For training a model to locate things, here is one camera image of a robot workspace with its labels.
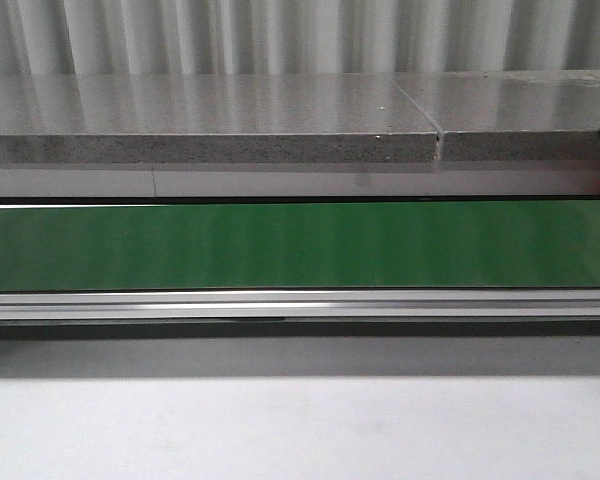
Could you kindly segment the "grey stone countertop slab left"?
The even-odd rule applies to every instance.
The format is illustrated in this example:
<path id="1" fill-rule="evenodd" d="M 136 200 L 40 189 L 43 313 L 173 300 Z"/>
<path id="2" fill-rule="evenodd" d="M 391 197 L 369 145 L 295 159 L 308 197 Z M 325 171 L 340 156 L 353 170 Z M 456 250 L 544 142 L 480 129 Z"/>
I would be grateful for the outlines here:
<path id="1" fill-rule="evenodd" d="M 0 164 L 427 164 L 385 75 L 0 75 Z"/>

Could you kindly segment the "grey stone countertop slab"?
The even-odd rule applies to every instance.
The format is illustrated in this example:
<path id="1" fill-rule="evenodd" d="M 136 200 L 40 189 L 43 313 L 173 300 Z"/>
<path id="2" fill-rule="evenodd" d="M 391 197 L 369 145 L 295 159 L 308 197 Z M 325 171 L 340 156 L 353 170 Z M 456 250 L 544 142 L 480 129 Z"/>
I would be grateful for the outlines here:
<path id="1" fill-rule="evenodd" d="M 0 75 L 0 164 L 427 164 L 385 75 Z"/>
<path id="2" fill-rule="evenodd" d="M 439 159 L 600 164 L 600 70 L 401 73 Z"/>

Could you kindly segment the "grey stone countertop slab right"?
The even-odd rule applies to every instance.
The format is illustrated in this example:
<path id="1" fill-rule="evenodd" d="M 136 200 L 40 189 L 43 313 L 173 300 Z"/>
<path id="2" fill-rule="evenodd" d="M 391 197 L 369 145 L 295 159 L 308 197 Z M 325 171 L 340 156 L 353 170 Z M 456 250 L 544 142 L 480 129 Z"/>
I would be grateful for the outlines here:
<path id="1" fill-rule="evenodd" d="M 600 164 L 600 70 L 401 73 L 439 159 Z"/>

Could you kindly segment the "green conveyor belt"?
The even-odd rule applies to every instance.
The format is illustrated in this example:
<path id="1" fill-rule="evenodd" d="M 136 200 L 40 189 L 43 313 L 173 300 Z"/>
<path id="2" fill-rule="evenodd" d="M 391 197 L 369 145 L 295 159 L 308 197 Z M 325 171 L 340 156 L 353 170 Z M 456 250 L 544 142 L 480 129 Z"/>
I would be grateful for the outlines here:
<path id="1" fill-rule="evenodd" d="M 600 287 L 600 201 L 0 208 L 0 292 Z"/>

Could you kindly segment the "grey pleated curtain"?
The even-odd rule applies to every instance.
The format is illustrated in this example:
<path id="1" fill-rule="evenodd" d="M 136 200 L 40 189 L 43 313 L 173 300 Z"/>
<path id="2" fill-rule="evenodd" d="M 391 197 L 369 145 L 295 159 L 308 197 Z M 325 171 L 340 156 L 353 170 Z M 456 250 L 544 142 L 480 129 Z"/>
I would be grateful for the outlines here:
<path id="1" fill-rule="evenodd" d="M 600 1 L 0 1 L 0 74 L 600 69 Z"/>

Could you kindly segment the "aluminium conveyor frame rail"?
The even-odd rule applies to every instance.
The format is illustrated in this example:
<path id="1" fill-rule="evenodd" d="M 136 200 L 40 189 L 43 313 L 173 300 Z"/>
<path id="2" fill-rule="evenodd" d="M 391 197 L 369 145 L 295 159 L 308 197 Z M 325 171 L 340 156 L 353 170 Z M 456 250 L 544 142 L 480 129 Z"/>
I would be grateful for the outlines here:
<path id="1" fill-rule="evenodd" d="M 0 293 L 0 325 L 600 320 L 600 288 Z"/>

